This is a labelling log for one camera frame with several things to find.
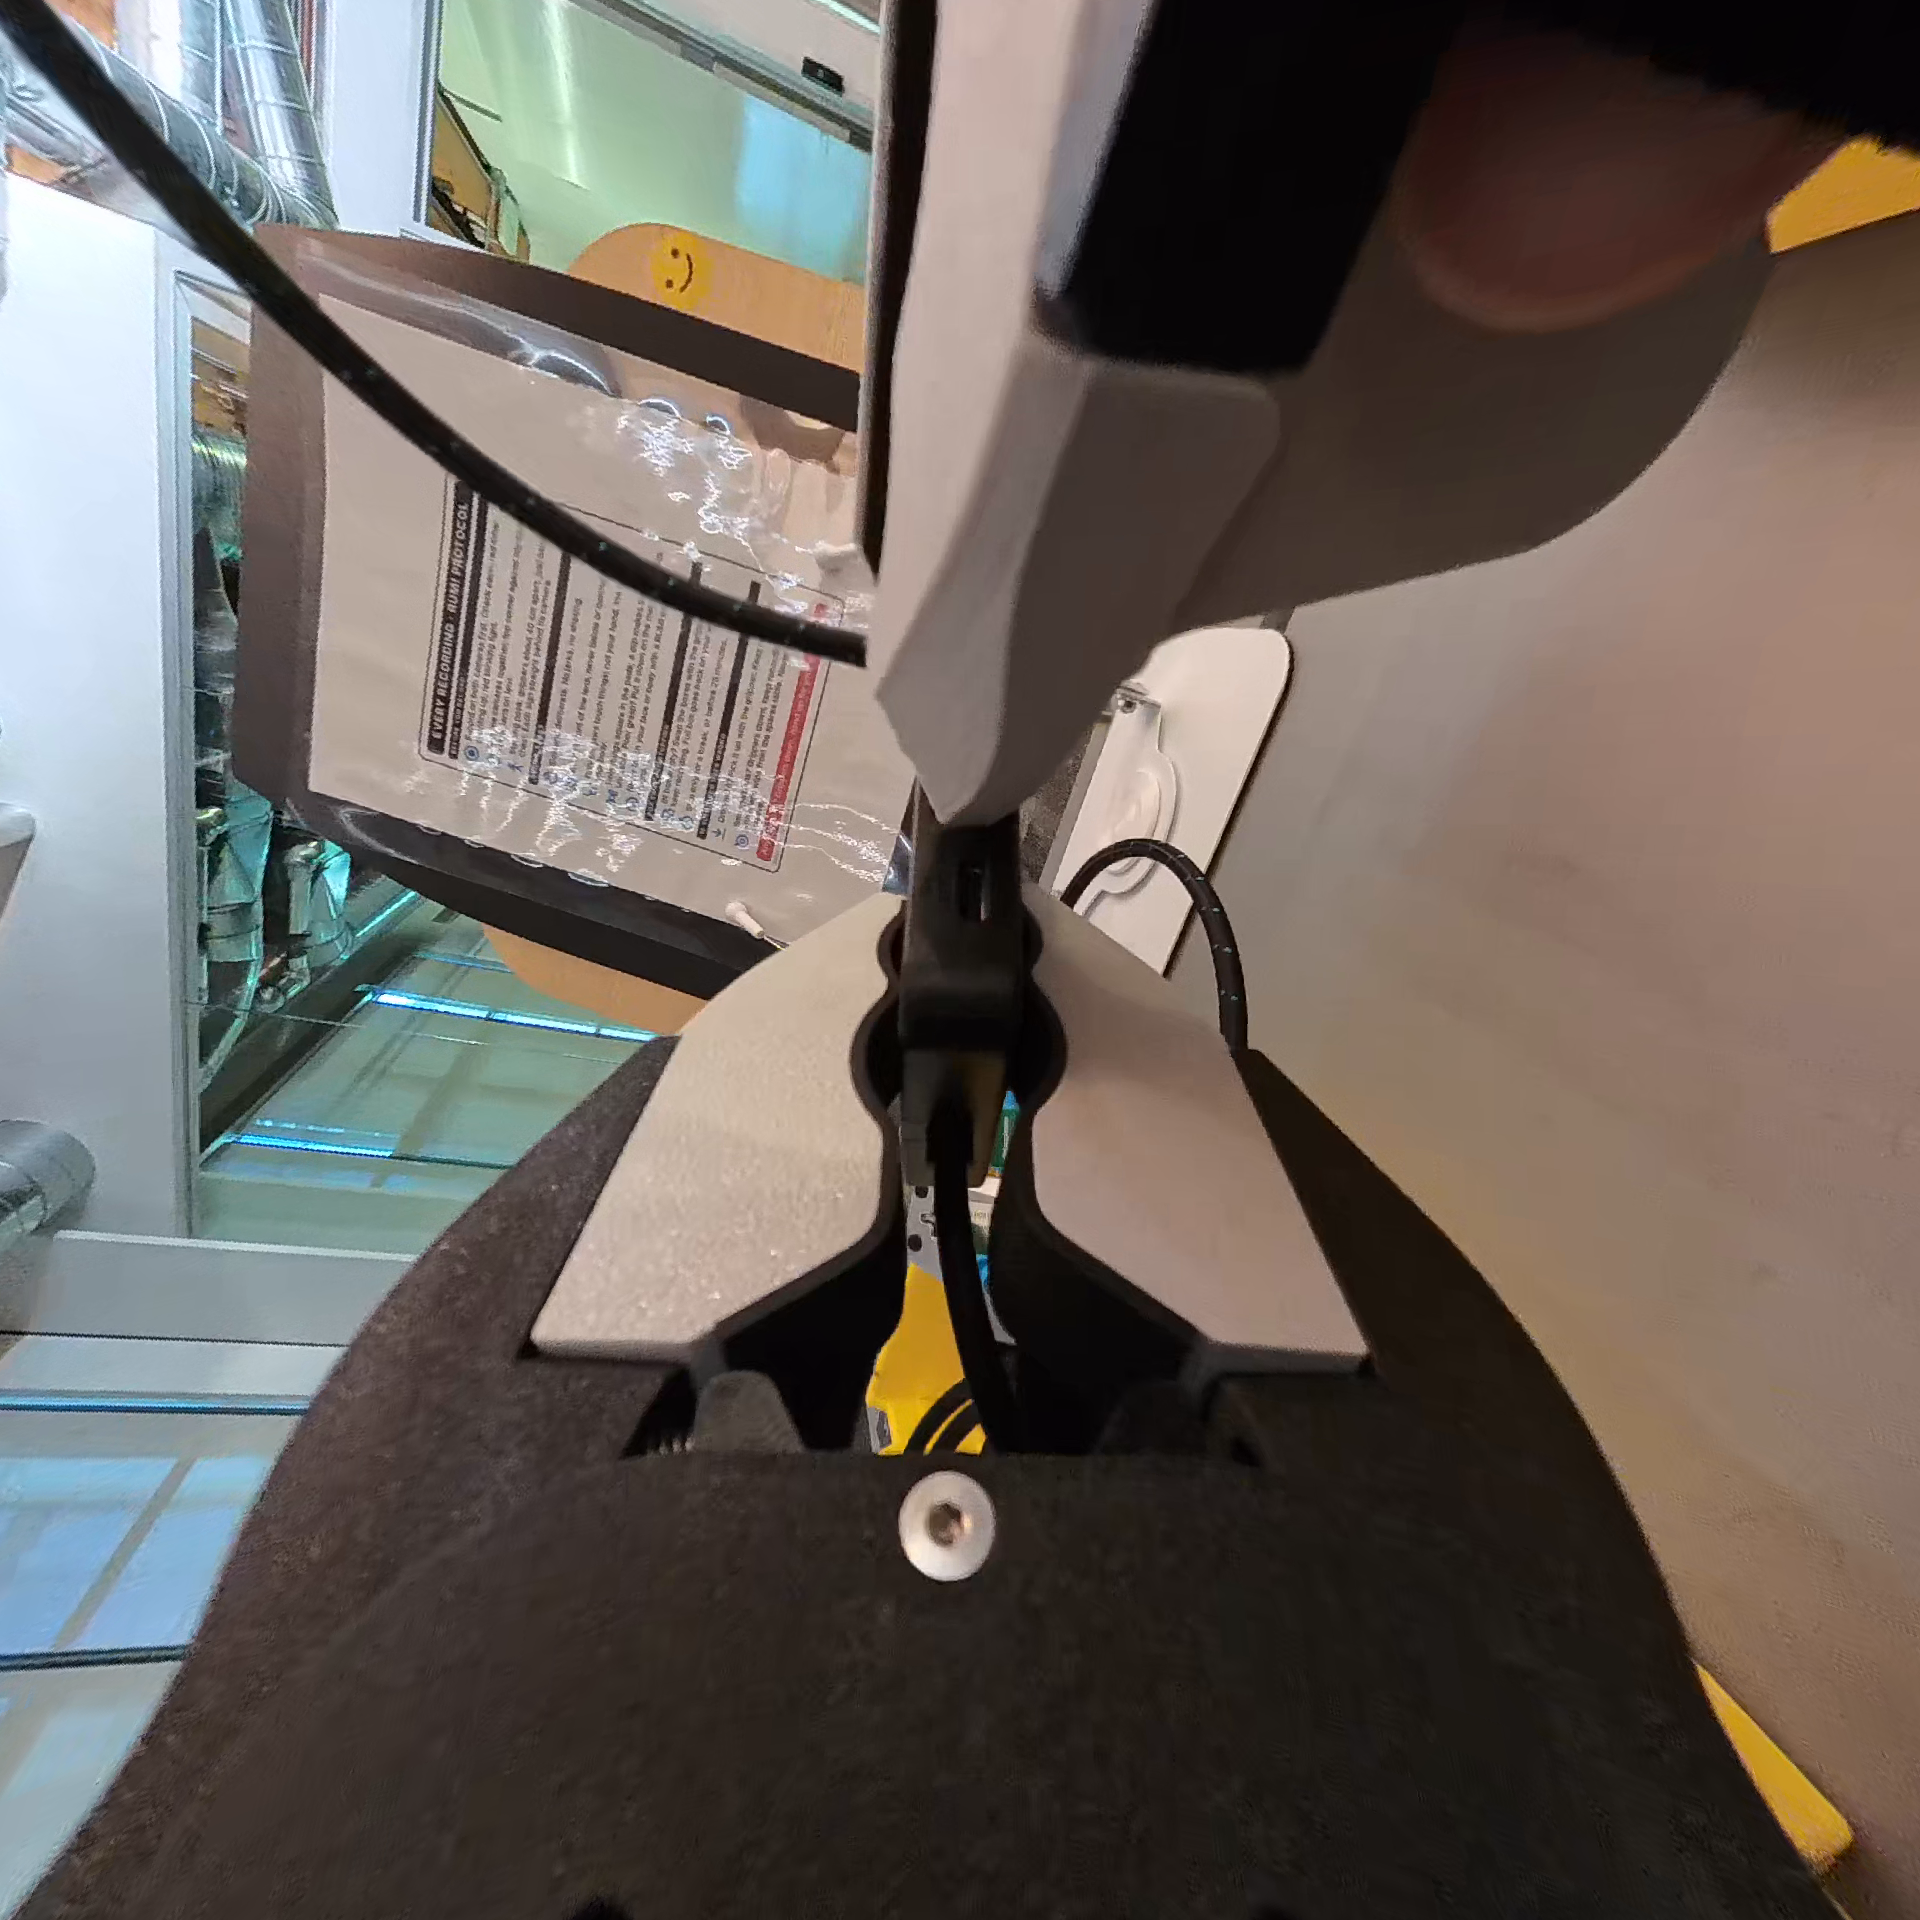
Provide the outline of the instruction sign on white stand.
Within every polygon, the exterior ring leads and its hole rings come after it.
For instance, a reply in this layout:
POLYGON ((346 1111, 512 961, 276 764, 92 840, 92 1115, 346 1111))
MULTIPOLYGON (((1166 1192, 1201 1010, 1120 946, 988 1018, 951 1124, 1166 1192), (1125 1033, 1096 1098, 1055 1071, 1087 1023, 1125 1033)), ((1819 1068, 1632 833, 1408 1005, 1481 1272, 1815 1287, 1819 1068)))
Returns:
MULTIPOLYGON (((862 637, 859 287, 638 225, 581 273, 268 229, 326 318, 596 532, 862 637)), ((853 667, 528 532, 254 314, 239 771, 581 1018, 679 1033, 917 853, 853 667)))

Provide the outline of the black hdmi adapter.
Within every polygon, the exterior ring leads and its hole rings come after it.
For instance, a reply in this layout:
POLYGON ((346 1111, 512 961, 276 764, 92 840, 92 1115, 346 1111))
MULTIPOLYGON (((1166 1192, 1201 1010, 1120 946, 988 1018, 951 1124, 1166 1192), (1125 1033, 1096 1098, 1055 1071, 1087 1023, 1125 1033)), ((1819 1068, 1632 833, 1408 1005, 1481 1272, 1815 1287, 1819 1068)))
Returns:
POLYGON ((946 825, 920 786, 896 961, 900 1159, 911 1188, 990 1170, 1031 979, 1020 819, 946 825))

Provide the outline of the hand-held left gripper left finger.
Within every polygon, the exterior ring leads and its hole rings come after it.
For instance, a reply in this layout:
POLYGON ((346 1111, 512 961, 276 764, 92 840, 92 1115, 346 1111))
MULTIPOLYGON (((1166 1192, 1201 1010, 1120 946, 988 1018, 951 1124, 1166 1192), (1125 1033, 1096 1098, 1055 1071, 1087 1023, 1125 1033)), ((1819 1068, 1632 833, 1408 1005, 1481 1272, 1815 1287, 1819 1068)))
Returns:
POLYGON ((844 1447, 896 1332, 907 1204, 871 1052, 903 904, 766 958, 679 1036, 546 1294, 544 1359, 766 1374, 807 1447, 844 1447))

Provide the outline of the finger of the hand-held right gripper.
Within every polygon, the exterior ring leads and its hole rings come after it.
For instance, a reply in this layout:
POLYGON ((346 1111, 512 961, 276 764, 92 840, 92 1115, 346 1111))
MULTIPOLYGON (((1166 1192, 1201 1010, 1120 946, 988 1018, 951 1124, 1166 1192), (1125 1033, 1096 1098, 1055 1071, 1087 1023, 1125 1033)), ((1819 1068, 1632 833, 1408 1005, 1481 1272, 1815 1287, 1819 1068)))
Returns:
POLYGON ((1090 348, 1071 266, 1152 4, 892 4, 859 516, 876 696, 946 825, 1051 778, 1283 445, 1273 376, 1090 348))
POLYGON ((1761 236, 1662 300, 1560 332, 1438 305, 1379 225, 1283 445, 1186 588, 1180 631, 1537 548, 1618 498, 1693 421, 1769 278, 1761 236))

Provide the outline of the yellow plastic storage bin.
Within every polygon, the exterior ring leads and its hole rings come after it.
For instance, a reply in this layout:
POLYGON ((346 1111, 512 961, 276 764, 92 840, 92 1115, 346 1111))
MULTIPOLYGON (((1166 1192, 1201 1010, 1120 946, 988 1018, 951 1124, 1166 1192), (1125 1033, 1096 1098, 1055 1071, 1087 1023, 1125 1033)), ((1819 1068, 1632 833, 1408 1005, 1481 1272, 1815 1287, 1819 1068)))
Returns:
POLYGON ((1792 252, 1917 211, 1917 150, 1850 138, 1767 220, 1769 252, 1792 252))
MULTIPOLYGON (((984 1450, 973 1395, 962 1374, 944 1285, 914 1262, 895 1333, 876 1356, 868 1389, 871 1444, 880 1456, 984 1450)), ((1705 1668, 1697 1671, 1717 1726, 1737 1747, 1767 1808, 1800 1859, 1825 1877, 1853 1849, 1843 1813, 1793 1766, 1793 1761, 1746 1713, 1705 1668)))

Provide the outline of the person's right hand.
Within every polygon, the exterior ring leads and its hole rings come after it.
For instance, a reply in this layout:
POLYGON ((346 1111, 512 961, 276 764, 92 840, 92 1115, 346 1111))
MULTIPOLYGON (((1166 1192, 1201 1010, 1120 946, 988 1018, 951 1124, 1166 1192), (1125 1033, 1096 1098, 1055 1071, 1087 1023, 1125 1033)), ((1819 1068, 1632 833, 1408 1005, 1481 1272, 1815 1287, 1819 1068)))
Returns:
POLYGON ((1761 241, 1843 141, 1747 92, 1487 18, 1438 67, 1390 220, 1438 309, 1491 332, 1566 332, 1761 241))

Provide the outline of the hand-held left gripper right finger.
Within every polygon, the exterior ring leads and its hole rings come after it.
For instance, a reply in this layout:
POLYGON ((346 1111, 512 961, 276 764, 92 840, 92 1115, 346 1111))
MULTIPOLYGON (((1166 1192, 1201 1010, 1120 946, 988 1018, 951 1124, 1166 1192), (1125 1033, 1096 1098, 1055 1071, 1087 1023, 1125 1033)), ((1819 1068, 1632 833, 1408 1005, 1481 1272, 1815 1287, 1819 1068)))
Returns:
POLYGON ((1031 901, 1016 1124, 992 1311, 1026 1447, 1231 1381, 1355 1377, 1370 1342, 1260 1122, 1244 1057, 1061 901, 1031 901))

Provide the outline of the silver spiral duct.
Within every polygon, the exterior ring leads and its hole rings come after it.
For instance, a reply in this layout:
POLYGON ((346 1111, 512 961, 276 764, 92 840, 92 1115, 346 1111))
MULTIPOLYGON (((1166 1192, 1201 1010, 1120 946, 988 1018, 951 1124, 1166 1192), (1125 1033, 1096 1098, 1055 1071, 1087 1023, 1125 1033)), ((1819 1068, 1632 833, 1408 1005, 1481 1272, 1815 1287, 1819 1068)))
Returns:
MULTIPOLYGON (((290 4, 56 4, 171 150, 245 225, 337 229, 290 4)), ((175 221, 4 41, 4 166, 141 225, 175 221)))

